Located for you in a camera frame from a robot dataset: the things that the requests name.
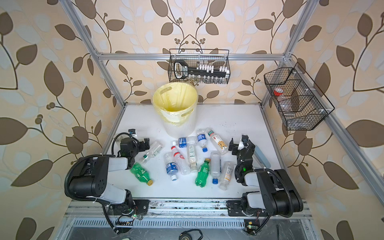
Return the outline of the white bottle orange label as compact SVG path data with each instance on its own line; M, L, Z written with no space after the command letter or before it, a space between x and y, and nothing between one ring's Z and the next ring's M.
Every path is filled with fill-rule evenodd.
M212 128L206 128L205 132L221 155L225 155L226 153L228 153L229 147L224 142L224 140L217 133L214 132Z

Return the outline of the green soda bottle yellow cap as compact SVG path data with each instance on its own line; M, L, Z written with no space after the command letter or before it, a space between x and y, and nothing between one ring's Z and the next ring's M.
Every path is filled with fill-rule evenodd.
M151 186L153 184L153 180L151 179L150 174L139 163L135 163L130 169L130 172L140 182L146 183L148 186Z

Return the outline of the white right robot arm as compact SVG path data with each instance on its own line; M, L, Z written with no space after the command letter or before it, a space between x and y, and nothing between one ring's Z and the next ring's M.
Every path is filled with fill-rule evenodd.
M284 169L272 170L267 167L255 168L254 152L256 145L247 135L238 144L231 140L229 151L237 157L234 178L237 183L259 190L243 193L238 204L227 202L229 211L244 216L254 216L266 212L270 216L290 218L301 212L304 203L291 178Z

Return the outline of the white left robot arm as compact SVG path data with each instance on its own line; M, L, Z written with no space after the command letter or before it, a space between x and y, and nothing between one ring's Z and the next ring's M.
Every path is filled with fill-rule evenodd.
M130 171L135 178L151 186L149 173L135 161L140 152L150 149L150 139L137 140L130 133L124 133L118 155L90 155L81 157L69 170L65 182L65 194L75 201L100 203L104 213L111 207L114 215L134 216L148 212L148 200L134 200L132 193L108 182L108 174L116 171Z

